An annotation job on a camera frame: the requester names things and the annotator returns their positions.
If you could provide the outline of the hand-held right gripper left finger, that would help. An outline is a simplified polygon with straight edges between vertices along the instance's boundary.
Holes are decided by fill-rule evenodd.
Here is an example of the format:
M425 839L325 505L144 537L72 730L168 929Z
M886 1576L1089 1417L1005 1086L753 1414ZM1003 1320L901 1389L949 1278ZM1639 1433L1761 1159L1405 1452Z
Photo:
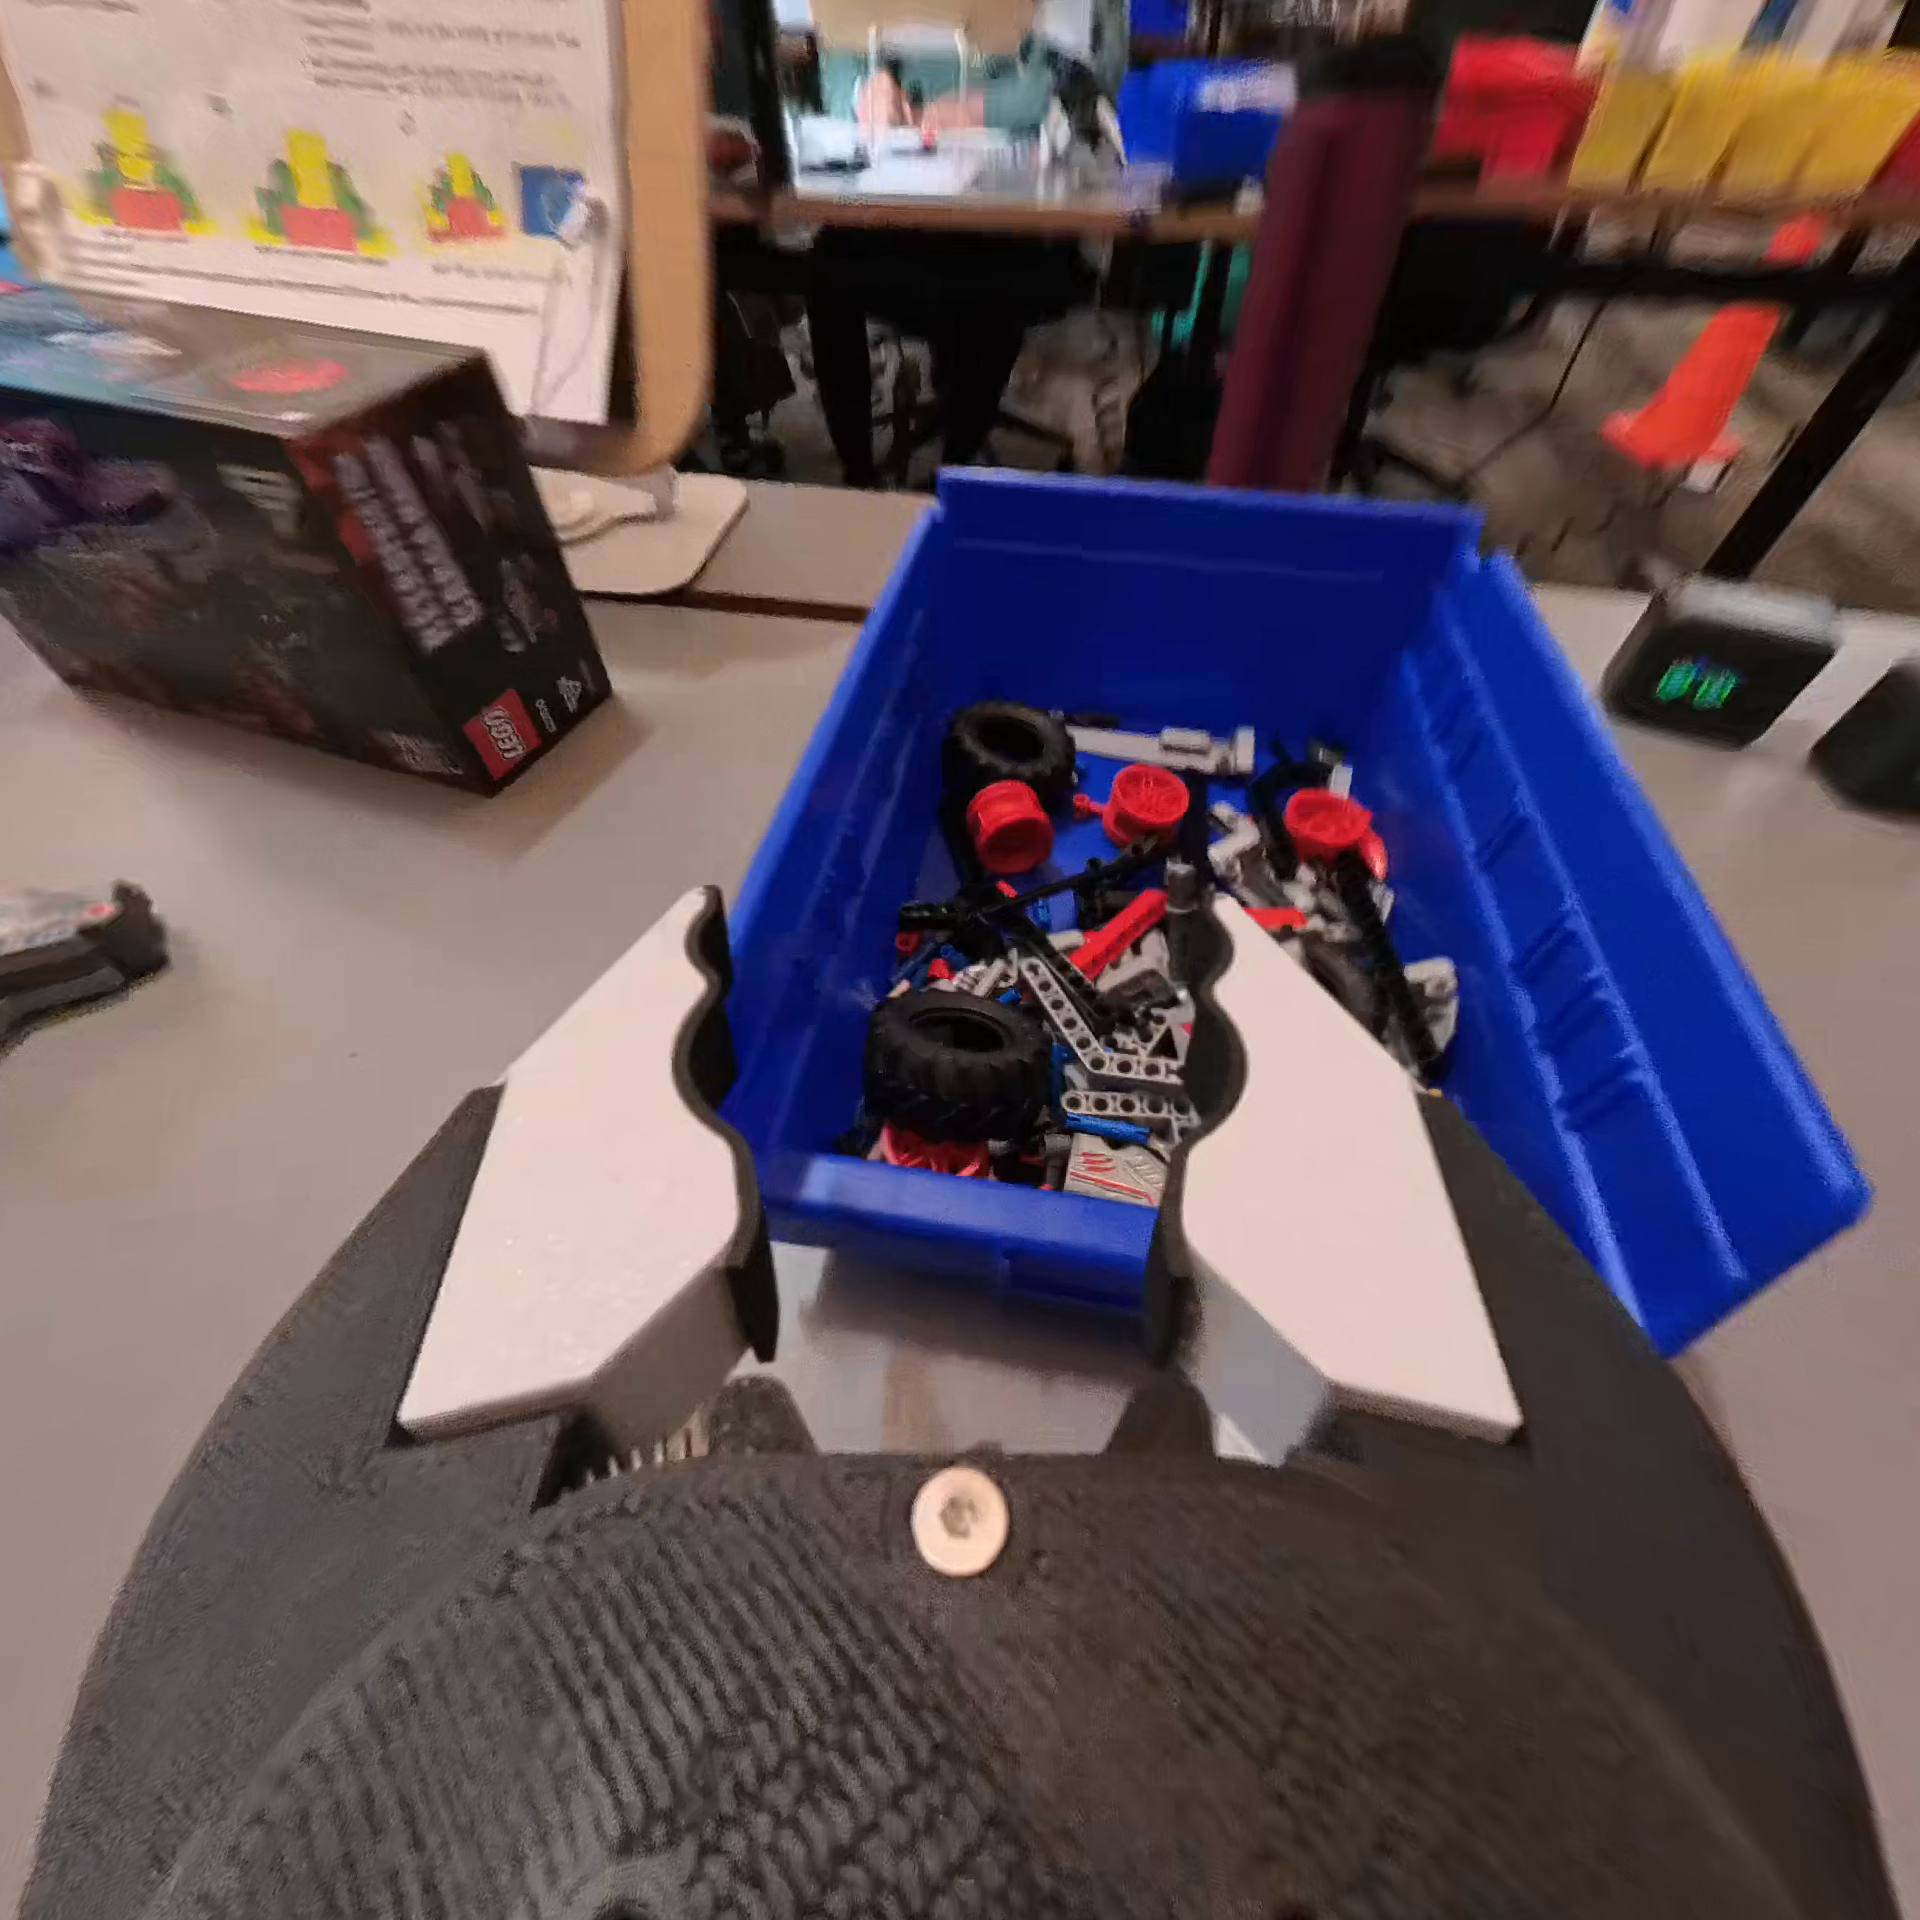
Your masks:
M693 887L496 1081L397 1425L447 1441L585 1424L649 1458L782 1306L736 1081L719 888Z

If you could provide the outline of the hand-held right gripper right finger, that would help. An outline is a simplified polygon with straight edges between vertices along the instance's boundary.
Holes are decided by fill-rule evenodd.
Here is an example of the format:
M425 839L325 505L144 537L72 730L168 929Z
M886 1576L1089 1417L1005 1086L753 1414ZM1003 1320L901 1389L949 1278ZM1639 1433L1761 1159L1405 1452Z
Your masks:
M1230 1453L1277 1464L1339 1413L1502 1444L1520 1398L1428 1097L1232 897L1207 906L1142 1305Z

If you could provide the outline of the pile of lego pieces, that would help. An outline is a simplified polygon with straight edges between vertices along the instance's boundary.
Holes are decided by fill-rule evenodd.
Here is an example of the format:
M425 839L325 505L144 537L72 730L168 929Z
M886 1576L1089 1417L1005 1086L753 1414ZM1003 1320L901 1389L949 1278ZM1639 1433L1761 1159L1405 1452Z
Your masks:
M1072 733L1073 791L1104 799L1124 762L1166 765L1188 784L1183 824L1171 847L1123 852L1068 804L1048 813L1044 865L992 877L972 849L965 812L943 792L942 736L937 826L949 884L899 904L894 969L870 996L867 1029L880 1000L917 989L1023 1010L1048 1034L1047 1105L1016 1142L929 1142L867 1117L860 1062L853 1121L832 1142L839 1156L1155 1209L1173 1149L1201 1121L1185 1053L1201 917L1216 896L1246 906L1421 1087L1441 1084L1459 1024L1456 962L1400 952L1382 837L1384 876L1374 880L1353 854L1333 869L1299 861L1284 833L1294 791L1353 794L1343 745L1309 736L1291 752L1251 726L1137 730L1101 711L1044 711Z

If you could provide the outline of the blue plastic bin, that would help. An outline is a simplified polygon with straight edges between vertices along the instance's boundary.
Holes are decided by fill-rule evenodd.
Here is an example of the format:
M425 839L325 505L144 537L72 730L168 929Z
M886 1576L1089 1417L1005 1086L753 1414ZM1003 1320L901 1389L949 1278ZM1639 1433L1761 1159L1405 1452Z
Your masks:
M843 1156L896 913L949 880L969 704L1325 740L1405 954L1461 969L1445 1093L1675 1354L1870 1184L1573 662L1465 509L961 470L907 541L728 904L771 1231L1133 1314L1149 1213Z

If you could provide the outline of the red lego wheel hub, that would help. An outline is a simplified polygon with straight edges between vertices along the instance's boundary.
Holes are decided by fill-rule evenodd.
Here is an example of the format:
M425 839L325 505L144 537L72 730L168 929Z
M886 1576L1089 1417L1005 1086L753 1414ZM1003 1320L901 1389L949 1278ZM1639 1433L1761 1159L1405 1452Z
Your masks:
M1384 842L1368 806L1347 791L1302 785L1283 806L1284 833L1302 864L1333 869L1353 854L1374 880L1384 876Z
M1072 792L1072 817L1096 823L1115 849L1171 847L1190 806L1183 774L1131 760L1117 768L1111 791L1095 799L1086 791Z
M1033 872L1054 849L1054 823L1029 781L983 784L966 802L965 820L972 849L992 877Z

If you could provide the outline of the black lego tyre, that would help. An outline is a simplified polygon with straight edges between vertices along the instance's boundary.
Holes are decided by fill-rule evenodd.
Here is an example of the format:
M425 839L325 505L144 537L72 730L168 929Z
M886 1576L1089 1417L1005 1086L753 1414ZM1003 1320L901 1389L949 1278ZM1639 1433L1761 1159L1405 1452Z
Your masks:
M1029 704L977 701L957 711L942 745L943 792L966 808L992 784L1027 785L1044 813L1068 808L1076 754L1065 720Z
M1048 1033L996 999L917 989L880 1000L862 1053L862 1111L949 1144L1016 1142L1048 1101Z

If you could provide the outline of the dark lego set box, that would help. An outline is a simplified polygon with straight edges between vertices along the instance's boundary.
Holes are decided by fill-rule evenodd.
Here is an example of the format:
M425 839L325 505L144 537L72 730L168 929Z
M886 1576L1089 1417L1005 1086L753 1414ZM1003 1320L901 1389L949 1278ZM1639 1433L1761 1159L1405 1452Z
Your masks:
M1 610L87 696L477 794L613 692L480 350L23 279Z

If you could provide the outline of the black device with green display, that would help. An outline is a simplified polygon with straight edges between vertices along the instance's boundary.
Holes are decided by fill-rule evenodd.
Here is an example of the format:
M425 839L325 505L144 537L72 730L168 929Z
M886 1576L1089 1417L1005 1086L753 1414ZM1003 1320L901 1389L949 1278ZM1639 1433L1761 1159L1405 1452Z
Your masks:
M1684 575L1639 613L1599 677L1599 704L1627 725L1740 752L1838 648L1840 616L1823 596Z

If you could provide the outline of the dark rounded object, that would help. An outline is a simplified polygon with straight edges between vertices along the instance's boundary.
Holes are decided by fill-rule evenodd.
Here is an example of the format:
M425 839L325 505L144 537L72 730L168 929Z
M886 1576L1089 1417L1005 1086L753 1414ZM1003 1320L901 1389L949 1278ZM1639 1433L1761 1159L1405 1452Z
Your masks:
M1807 768L1840 802L1888 817L1917 817L1916 685L1888 679L1822 730Z

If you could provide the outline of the orange plastic object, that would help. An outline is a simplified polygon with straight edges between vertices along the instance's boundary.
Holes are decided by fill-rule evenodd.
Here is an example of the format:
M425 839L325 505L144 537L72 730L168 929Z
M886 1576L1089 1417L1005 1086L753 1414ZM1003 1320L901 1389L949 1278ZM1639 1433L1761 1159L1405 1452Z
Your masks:
M1779 303L1728 303L1699 332L1659 390L1639 408L1611 414L1599 441L1645 472L1684 476L1726 466L1740 452L1735 408L1772 345Z

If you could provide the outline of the printed instruction sheet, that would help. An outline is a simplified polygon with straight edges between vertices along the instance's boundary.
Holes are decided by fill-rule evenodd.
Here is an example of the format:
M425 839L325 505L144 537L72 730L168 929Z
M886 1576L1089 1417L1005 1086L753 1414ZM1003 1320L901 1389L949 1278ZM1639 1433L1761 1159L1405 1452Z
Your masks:
M598 1L5 1L5 225L40 276L481 350L601 424L624 279Z

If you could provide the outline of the maroon cloth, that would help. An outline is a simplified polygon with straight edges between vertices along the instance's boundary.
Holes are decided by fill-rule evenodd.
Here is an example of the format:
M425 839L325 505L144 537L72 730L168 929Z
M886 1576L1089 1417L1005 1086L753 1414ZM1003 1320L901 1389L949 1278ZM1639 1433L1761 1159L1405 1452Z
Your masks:
M1445 68L1408 31L1309 58L1263 177L1207 457L1214 488L1333 470L1431 146Z

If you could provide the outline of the cardboard stand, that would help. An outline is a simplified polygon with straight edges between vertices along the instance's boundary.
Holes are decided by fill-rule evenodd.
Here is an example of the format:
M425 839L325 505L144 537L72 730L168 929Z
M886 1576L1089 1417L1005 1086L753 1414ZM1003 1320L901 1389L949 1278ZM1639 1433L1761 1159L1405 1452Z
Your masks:
M715 367L707 6L608 5L608 47L616 210L589 189L561 246L587 249L622 294L630 420L560 420L535 374L518 438L577 591L655 601L691 588L748 509L748 488L724 476L696 476L681 505L677 468L704 429Z

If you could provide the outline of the wooden background table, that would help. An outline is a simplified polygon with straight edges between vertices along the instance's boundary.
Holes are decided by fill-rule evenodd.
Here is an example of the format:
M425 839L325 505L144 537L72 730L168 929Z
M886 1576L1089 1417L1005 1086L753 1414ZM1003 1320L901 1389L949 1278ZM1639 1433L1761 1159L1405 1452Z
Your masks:
M801 194L726 189L710 205L713 281L719 292L772 296L867 294L873 286L905 281L925 265L933 244L966 244L972 266L984 262L983 249L1038 246L1063 242L1113 242L1120 249L1163 246L1255 246L1259 210L1211 207L1124 207L1115 199L1073 197L1065 201L980 199L860 199L849 194ZM1412 232L1428 225L1527 224L1544 225L1569 218L1641 216L1688 225L1735 216L1787 222L1831 214L1846 230L1916 225L1916 194L1867 194L1833 204L1735 204L1715 199L1670 199L1659 194L1604 197L1575 192L1560 182L1467 184L1462 177L1423 177L1414 186L1398 255ZM1395 270L1379 310L1388 301ZM1518 288L1556 296L1668 303L1779 303L1845 305L1873 303L1883 310L1877 334L1838 376L1831 393L1798 431L1783 463L1743 511L1726 543L1735 552L1716 568L1753 568L1783 537L1791 518L1823 485L1840 457L1859 441L1893 385L1916 366L1917 279L1916 250L1899 266L1871 276L1811 262L1793 266L1715 266L1673 262L1661 255L1587 258L1550 249L1540 260L1516 271ZM1328 481L1337 476L1359 393L1368 374L1368 354L1355 383L1347 429Z

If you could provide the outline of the blue storage box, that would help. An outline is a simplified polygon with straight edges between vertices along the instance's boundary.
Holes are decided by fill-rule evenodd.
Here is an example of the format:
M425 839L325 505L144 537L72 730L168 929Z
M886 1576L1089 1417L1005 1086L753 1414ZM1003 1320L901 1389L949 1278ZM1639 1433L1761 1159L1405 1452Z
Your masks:
M1188 194L1263 181L1295 103L1288 62L1183 56L1126 73L1115 111L1128 166Z

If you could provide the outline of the red boxes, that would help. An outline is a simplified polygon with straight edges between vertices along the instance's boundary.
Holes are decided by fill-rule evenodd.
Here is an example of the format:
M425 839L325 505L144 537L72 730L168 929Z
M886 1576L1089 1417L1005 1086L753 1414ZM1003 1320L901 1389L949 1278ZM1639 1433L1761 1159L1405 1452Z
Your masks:
M1558 176L1597 96L1576 47L1533 36L1456 39L1431 132L1428 164L1473 169L1483 182Z

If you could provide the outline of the row of yellow packets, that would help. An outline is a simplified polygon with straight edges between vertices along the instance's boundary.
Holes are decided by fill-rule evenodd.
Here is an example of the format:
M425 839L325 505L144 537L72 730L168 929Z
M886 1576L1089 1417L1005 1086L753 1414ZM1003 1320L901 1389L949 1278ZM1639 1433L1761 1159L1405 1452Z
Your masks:
M1567 182L1603 194L1848 199L1881 177L1916 113L1916 55L1611 62Z

